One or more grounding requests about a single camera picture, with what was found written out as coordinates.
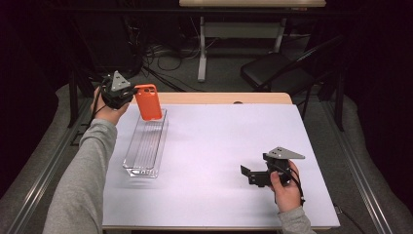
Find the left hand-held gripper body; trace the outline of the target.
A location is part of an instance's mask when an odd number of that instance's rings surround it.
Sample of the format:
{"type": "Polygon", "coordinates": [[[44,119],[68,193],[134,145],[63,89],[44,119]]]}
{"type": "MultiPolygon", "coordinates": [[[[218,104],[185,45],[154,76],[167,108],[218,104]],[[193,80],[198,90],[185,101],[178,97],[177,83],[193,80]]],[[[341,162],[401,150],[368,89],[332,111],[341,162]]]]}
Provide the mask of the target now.
{"type": "Polygon", "coordinates": [[[133,88],[118,70],[102,82],[101,96],[105,104],[113,109],[119,109],[124,104],[131,102],[130,90],[133,88]]]}

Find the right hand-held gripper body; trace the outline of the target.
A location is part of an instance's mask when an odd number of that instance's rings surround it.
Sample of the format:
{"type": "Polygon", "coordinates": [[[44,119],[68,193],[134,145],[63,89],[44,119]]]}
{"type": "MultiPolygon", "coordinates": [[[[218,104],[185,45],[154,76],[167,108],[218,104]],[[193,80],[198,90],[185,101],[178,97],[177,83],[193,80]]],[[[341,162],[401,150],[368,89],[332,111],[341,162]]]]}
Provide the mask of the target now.
{"type": "Polygon", "coordinates": [[[267,170],[262,172],[250,171],[248,183],[257,185],[258,187],[270,186],[270,174],[277,172],[279,174],[282,185],[287,185],[292,180],[292,170],[289,167],[290,159],[304,159],[305,156],[294,151],[288,150],[283,147],[276,147],[267,155],[271,158],[269,162],[266,162],[267,170]]]}

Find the orange phone case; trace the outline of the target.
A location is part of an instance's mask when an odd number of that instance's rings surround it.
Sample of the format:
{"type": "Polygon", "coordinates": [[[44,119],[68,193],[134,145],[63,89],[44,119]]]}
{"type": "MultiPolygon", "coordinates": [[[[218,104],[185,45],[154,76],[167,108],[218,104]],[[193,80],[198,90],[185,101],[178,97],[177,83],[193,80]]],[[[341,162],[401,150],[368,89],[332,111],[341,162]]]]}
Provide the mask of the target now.
{"type": "Polygon", "coordinates": [[[159,120],[163,117],[156,86],[153,84],[136,85],[135,96],[141,118],[144,121],[159,120]]]}

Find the clear plastic tray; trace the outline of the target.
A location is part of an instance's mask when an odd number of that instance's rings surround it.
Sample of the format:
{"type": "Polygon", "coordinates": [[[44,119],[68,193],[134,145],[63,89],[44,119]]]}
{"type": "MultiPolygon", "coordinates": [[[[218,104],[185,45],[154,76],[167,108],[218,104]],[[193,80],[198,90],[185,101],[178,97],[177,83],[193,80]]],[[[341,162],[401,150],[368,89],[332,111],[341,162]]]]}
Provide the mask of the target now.
{"type": "Polygon", "coordinates": [[[133,132],[123,168],[130,177],[156,178],[159,174],[169,127],[168,112],[162,118],[145,121],[139,118],[133,132]]]}

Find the person's left hand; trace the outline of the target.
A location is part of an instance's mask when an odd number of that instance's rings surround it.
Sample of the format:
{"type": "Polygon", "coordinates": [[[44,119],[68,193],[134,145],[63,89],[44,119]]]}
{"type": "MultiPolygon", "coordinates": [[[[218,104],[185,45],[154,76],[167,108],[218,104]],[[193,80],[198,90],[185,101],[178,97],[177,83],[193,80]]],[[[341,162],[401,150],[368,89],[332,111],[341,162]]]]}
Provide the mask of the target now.
{"type": "Polygon", "coordinates": [[[99,88],[94,90],[94,100],[91,104],[92,118],[106,120],[117,125],[121,117],[126,113],[129,104],[126,103],[119,109],[108,107],[103,101],[99,88]]]}

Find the person's right hand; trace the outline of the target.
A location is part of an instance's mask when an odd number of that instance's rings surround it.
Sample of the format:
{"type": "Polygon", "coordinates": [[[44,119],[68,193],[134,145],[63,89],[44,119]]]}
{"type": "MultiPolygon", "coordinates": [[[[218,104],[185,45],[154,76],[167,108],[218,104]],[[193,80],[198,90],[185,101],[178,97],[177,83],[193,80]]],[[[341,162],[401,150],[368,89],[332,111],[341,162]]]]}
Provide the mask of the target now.
{"type": "Polygon", "coordinates": [[[292,180],[286,186],[283,186],[277,172],[270,174],[272,182],[272,190],[275,193],[275,202],[279,208],[279,212],[291,211],[301,206],[301,193],[299,189],[299,174],[296,165],[289,161],[289,167],[292,170],[292,180]]]}

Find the black metal stand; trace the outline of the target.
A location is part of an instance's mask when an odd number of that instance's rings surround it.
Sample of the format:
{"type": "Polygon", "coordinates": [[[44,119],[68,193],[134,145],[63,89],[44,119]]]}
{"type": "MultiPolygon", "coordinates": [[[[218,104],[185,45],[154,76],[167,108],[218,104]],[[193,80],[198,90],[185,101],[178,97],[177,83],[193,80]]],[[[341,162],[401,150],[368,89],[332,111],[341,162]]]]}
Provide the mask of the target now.
{"type": "Polygon", "coordinates": [[[66,26],[66,50],[70,64],[68,78],[70,100],[71,128],[79,119],[78,91],[90,98],[94,89],[93,82],[102,81],[102,76],[96,71],[93,51],[82,35],[75,20],[69,19],[66,26]]]}

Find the black folding chair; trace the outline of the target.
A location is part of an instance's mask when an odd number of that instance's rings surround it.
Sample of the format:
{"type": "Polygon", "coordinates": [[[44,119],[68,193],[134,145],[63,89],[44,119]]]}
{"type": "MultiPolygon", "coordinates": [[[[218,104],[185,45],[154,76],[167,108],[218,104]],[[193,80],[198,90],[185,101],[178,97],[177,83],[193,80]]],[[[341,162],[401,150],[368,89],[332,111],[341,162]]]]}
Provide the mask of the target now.
{"type": "Polygon", "coordinates": [[[305,118],[313,86],[331,76],[333,68],[317,69],[325,58],[331,55],[344,41],[342,35],[327,40],[309,49],[295,59],[270,53],[241,67],[241,77],[254,92],[286,93],[291,97],[306,93],[301,117],[305,118]]]}

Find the grey metal floor rail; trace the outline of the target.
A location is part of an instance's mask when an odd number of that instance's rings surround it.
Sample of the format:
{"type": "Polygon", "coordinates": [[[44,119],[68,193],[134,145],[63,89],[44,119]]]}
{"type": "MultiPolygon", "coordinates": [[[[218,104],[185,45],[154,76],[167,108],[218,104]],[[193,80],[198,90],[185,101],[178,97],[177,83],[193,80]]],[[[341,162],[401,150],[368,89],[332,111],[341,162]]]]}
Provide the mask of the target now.
{"type": "Polygon", "coordinates": [[[76,115],[59,98],[56,115],[18,177],[0,199],[0,234],[41,234],[61,175],[77,152],[91,101],[79,97],[76,115]]]}
{"type": "Polygon", "coordinates": [[[328,101],[322,101],[320,104],[323,111],[325,112],[329,126],[339,142],[348,168],[357,186],[358,192],[378,234],[394,234],[376,195],[374,194],[364,172],[362,171],[360,163],[351,147],[348,138],[346,137],[345,133],[339,129],[335,122],[334,108],[328,101]]]}

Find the white frame desk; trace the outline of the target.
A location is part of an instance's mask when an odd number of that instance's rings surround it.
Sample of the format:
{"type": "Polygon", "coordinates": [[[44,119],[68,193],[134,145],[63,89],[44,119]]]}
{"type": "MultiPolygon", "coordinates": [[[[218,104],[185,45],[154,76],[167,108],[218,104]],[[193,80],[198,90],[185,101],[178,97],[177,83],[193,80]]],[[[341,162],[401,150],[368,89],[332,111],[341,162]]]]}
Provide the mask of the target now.
{"type": "MultiPolygon", "coordinates": [[[[287,9],[304,10],[308,8],[323,8],[325,0],[179,0],[179,6],[199,10],[212,8],[224,10],[247,8],[258,10],[287,9]]],[[[232,19],[225,21],[210,21],[200,17],[200,62],[198,81],[204,82],[207,76],[207,38],[272,38],[275,40],[274,52],[280,50],[286,18],[274,19],[270,22],[253,22],[252,19],[232,19]]]]}

